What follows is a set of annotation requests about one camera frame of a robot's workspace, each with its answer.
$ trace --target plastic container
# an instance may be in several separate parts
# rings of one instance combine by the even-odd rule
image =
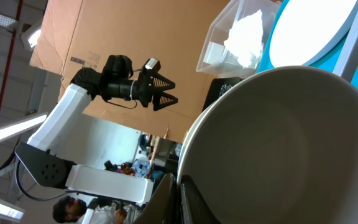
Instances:
[[[219,78],[248,77],[254,74],[259,62],[251,67],[243,67],[238,63],[237,57],[224,46],[224,41],[229,38],[229,31],[235,23],[261,10],[264,33],[260,44],[264,47],[279,7],[279,3],[271,0],[229,2],[209,27],[196,71],[217,75]]]

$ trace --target cardboard box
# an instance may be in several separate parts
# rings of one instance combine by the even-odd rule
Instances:
[[[83,66],[101,72],[109,55],[126,55],[134,69],[148,58],[161,61],[163,76],[176,83],[179,103],[160,111],[128,110],[100,97],[84,113],[181,142],[201,113],[211,75],[196,73],[209,25],[229,0],[49,0],[30,64],[62,75],[63,95]],[[113,100],[125,106],[133,101]]]

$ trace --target wall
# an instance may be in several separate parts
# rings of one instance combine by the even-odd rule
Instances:
[[[103,169],[104,162],[110,160],[113,164],[131,161],[134,158],[140,131],[127,128],[110,121],[104,121],[87,115],[82,115],[67,141],[58,153],[62,159],[68,159],[78,164]],[[34,183],[28,174],[24,176],[25,188]],[[62,190],[35,186],[30,190],[31,195],[48,198],[59,194]],[[76,196],[86,202],[91,200],[87,196]],[[22,197],[18,206],[26,210],[22,224],[54,223],[52,207],[58,199],[48,202],[36,202]]]

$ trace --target person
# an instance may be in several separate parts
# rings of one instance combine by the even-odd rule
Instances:
[[[91,223],[130,224],[140,215],[132,205],[116,209],[117,204],[111,202],[109,206],[100,207],[96,198],[88,206],[95,210]],[[82,223],[88,206],[83,200],[66,196],[53,206],[52,217],[57,223]]]
[[[150,162],[142,159],[136,160],[131,168],[123,168],[121,173],[134,177],[148,178],[150,180],[154,180],[153,192],[164,177],[164,172],[162,172],[161,170],[152,170]]]

